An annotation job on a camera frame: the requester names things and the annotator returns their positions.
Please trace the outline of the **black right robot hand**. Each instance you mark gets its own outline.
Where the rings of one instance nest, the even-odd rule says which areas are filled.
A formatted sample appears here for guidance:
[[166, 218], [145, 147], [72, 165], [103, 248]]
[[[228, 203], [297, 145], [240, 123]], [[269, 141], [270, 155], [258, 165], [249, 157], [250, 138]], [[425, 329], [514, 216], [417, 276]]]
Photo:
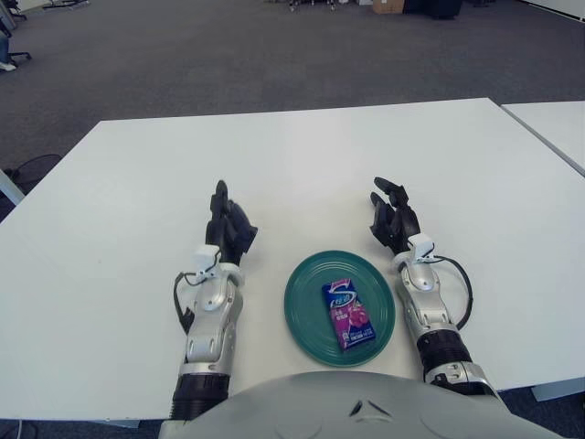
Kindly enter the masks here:
[[370, 230], [395, 255], [407, 252], [410, 249], [409, 238], [420, 233], [420, 224], [415, 211], [409, 205], [406, 189], [382, 177], [375, 177], [374, 184], [388, 197], [388, 201], [377, 192], [370, 193], [374, 207], [374, 220]]

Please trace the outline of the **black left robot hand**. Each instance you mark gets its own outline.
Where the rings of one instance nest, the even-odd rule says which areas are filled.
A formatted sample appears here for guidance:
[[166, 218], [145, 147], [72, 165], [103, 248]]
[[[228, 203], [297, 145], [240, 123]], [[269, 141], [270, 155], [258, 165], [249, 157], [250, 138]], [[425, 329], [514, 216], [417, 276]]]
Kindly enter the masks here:
[[220, 261], [240, 265], [253, 243], [258, 228], [252, 226], [239, 204], [229, 199], [228, 187], [219, 180], [210, 199], [211, 219], [206, 228], [206, 245], [219, 247]]

